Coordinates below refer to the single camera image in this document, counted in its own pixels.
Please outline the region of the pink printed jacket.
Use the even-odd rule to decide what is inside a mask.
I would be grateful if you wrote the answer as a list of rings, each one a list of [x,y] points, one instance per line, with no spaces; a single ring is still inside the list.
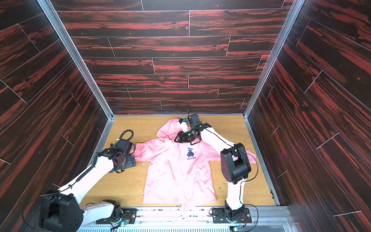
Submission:
[[[210,162],[220,161],[220,153],[205,142],[176,143],[178,121],[170,119],[155,139],[136,144],[135,159],[149,162],[144,204],[192,208],[216,201]]]

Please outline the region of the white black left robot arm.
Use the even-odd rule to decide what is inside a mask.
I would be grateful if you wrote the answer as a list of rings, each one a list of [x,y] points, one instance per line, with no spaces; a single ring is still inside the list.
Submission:
[[[130,139],[118,138],[115,144],[98,153],[93,163],[76,178],[54,192],[41,196],[39,227],[51,232],[76,232],[82,225],[96,221],[119,224],[123,213],[114,200],[80,207],[92,187],[108,173],[120,174],[136,166],[136,146]]]

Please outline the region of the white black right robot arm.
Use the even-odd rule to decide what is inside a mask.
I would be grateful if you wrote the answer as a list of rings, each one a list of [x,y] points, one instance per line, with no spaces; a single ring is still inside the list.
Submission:
[[[202,123],[197,114],[180,119],[178,125],[182,130],[174,139],[175,142],[191,145],[194,145],[194,141],[205,142],[220,153],[221,172],[228,181],[224,215],[232,223],[240,219],[250,223],[250,213],[244,204],[243,191],[251,172],[249,158],[255,160],[255,157],[245,149],[243,144],[233,144],[217,133],[210,124]]]

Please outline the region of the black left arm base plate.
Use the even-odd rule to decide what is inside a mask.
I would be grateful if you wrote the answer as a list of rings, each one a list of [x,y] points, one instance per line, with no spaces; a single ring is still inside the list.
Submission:
[[[137,209],[136,208],[121,208],[120,213],[113,213],[109,218],[103,218],[96,221],[97,225],[128,225],[134,224],[136,219]]]

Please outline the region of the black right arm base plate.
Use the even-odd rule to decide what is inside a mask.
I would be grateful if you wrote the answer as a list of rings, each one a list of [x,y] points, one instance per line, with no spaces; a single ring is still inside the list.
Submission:
[[[225,207],[212,207],[209,210],[209,215],[212,217],[213,223],[252,223],[249,209],[244,206],[237,210]]]

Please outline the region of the aluminium front rail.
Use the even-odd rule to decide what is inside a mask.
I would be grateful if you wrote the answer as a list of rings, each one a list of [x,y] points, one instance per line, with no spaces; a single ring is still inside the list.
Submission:
[[[228,220],[217,206],[123,208],[119,224],[96,224],[81,232],[297,232],[299,228],[285,206],[247,206],[243,216]]]

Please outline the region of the aluminium right corner post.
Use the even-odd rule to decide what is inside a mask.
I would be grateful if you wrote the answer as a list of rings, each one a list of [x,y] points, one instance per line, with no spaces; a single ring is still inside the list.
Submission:
[[[288,12],[288,15],[287,15],[287,18],[283,24],[283,27],[282,29],[280,30],[279,34],[278,34],[278,37],[277,37],[277,40],[272,48],[272,51],[270,52],[269,54],[269,57],[267,59],[267,62],[263,68],[263,71],[260,75],[260,78],[259,78],[259,81],[258,81],[258,84],[252,94],[252,97],[250,99],[250,102],[244,112],[244,119],[246,122],[248,122],[248,116],[250,115],[252,109],[253,109],[253,106],[256,102],[256,100],[258,99],[259,97],[259,94],[261,93],[262,89],[263,89],[263,86],[265,84],[265,82],[267,81],[268,79],[268,76],[269,76],[269,73],[276,61],[276,59],[278,58],[278,55],[284,45],[284,42],[286,41],[294,23],[295,23],[295,20],[297,19],[299,13],[300,13],[300,10],[303,6],[303,4],[305,3],[305,0],[295,0]]]

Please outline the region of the aluminium corner post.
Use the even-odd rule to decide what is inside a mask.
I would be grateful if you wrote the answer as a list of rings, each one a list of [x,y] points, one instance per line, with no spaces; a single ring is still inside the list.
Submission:
[[[83,58],[78,52],[75,44],[73,43],[70,35],[68,34],[66,28],[64,27],[59,15],[57,14],[55,8],[53,7],[51,1],[48,0],[37,0],[37,3],[41,7],[42,11],[46,15],[53,29],[57,33],[61,42],[65,46],[66,50],[70,54],[72,60],[74,61],[76,67],[81,73],[82,77],[85,79],[87,85],[91,89],[98,103],[100,104],[103,112],[107,116],[108,120],[112,120],[114,113],[108,105],[106,99],[104,98],[101,90],[99,89],[97,83],[95,82],[91,72],[89,71],[87,65],[85,64]]]
[[[299,13],[300,13],[300,10],[303,6],[303,4],[305,3],[305,0],[295,0],[288,12],[288,15],[287,15],[287,18],[283,24],[283,27],[282,29],[280,30],[279,34],[278,34],[278,37],[277,37],[277,40],[272,48],[272,51],[270,52],[269,54],[269,57],[267,59],[267,62],[263,68],[263,71],[260,75],[260,78],[259,78],[259,81],[258,81],[258,84],[252,94],[252,97],[250,99],[250,102],[244,112],[244,119],[246,122],[248,122],[248,116],[250,115],[252,109],[253,109],[253,106],[256,102],[256,100],[258,99],[259,97],[259,94],[261,93],[262,89],[263,89],[263,86],[265,84],[265,82],[267,81],[268,79],[268,76],[269,76],[269,73],[276,61],[276,59],[278,58],[278,55],[284,45],[284,42],[286,41],[294,23],[295,23],[295,20],[297,19]]]

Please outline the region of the aluminium left corner post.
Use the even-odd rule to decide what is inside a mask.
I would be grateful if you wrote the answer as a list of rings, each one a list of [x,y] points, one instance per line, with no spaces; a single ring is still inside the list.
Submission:
[[[108,120],[112,120],[114,113],[108,105],[106,99],[104,98],[101,90],[99,89],[97,83],[95,82],[91,72],[89,71],[87,65],[85,64],[83,58],[78,52],[75,44],[73,43],[70,35],[68,34],[66,28],[64,27],[59,15],[57,14],[55,8],[53,7],[51,1],[48,0],[37,0],[37,3],[41,7],[42,11],[46,15],[53,29],[57,33],[61,42],[65,46],[66,50],[70,54],[72,60],[74,61],[76,67],[81,73],[82,77],[85,79],[87,85],[91,89],[98,103],[100,104],[103,112],[107,116]]]

